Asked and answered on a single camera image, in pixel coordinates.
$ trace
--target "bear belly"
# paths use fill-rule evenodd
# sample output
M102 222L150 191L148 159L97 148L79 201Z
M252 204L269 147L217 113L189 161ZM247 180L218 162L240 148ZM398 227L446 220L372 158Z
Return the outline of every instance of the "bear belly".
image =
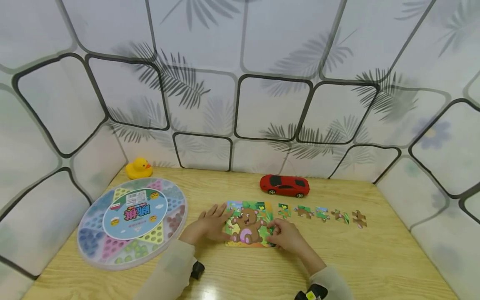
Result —
M247 234L252 234L252 232L250 231L250 229L248 228L245 228L244 230L241 231L240 233L240 240L242 243L245 243L245 235Z

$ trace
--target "round game board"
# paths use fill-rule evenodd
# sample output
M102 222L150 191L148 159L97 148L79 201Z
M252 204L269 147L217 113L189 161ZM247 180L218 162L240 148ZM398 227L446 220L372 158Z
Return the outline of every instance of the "round game board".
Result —
M187 202L173 182L141 178L103 194L86 211L78 249L91 265L123 270L157 256L185 225Z

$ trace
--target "beige sleeve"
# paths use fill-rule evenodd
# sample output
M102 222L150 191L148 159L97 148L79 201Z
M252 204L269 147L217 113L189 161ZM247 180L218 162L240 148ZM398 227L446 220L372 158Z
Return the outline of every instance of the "beige sleeve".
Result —
M332 268L326 267L310 277L310 284L318 284L328 290L324 300L353 300L353 294L345 280Z
M173 240L134 300L175 300L190 280L195 247Z

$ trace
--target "car windshield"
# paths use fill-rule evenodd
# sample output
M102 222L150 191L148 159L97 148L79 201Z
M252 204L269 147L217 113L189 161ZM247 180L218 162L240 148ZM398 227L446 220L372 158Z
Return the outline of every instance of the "car windshield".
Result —
M272 186L277 186L277 185L282 184L282 180L281 180L280 176L277 176L277 175L271 176L270 177L270 184Z
M296 185L305 187L305 183L301 180L295 180Z

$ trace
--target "puzzle board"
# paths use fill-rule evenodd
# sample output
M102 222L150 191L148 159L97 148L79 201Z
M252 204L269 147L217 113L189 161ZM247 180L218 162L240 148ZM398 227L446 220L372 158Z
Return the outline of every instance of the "puzzle board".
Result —
M227 221L226 233L235 241L227 241L228 247L270 247L266 237L271 235L267 224L273 220L269 202L228 201L227 209L234 209Z
M141 178L103 194L78 227L80 254L91 265L123 270L165 250L185 225L187 203L169 180Z

